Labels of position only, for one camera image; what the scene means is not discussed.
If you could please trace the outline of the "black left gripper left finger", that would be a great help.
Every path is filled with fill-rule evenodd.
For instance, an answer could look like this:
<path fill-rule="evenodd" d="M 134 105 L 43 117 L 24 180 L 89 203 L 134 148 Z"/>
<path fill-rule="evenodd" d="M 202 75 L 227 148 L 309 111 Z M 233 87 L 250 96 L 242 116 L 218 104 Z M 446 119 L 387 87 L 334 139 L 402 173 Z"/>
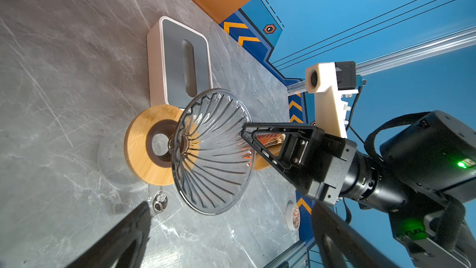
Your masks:
<path fill-rule="evenodd" d="M 68 267 L 139 268 L 150 228 L 150 208 L 147 202 L 142 202 Z"/>

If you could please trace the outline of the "clear glass dripper cone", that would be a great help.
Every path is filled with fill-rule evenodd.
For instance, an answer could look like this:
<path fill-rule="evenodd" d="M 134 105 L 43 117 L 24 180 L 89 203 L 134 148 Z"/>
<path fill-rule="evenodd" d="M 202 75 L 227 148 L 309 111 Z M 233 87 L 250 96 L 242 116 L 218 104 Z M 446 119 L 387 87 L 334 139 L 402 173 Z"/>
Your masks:
<path fill-rule="evenodd" d="M 241 132 L 251 121 L 244 103 L 225 89 L 209 89 L 183 110 L 169 151 L 177 191 L 194 211 L 219 215 L 244 194 L 255 151 Z"/>

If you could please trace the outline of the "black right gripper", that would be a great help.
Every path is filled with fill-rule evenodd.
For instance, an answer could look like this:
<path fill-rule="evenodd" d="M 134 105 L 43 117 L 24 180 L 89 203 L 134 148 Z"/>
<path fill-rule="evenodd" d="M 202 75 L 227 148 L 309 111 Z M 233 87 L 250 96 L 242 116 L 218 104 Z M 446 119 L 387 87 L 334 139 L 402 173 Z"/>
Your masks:
<path fill-rule="evenodd" d="M 328 206 L 337 203 L 356 142 L 292 123 L 247 123 L 240 135 L 256 152 L 256 171 L 274 168 L 303 196 Z"/>

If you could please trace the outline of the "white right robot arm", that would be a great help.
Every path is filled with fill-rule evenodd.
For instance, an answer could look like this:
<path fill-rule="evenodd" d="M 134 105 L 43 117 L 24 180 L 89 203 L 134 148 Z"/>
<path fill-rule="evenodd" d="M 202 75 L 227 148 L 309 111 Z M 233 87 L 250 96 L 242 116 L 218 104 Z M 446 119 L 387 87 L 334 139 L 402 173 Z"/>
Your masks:
<path fill-rule="evenodd" d="M 476 133 L 435 110 L 381 126 L 402 131 L 364 152 L 354 141 L 304 124 L 245 124 L 242 138 L 304 196 L 314 214 L 340 198 L 387 213 L 392 235 L 418 268 L 473 268 L 476 240 L 465 203 L 476 198 Z"/>

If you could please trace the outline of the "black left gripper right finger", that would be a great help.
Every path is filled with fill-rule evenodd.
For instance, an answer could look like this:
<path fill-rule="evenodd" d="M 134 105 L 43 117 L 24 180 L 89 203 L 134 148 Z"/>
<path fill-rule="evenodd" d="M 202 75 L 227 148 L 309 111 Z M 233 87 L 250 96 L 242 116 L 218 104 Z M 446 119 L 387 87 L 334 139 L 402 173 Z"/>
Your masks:
<path fill-rule="evenodd" d="M 346 268 L 346 259 L 355 268 L 397 267 L 326 204 L 314 204 L 311 223 L 325 268 Z"/>

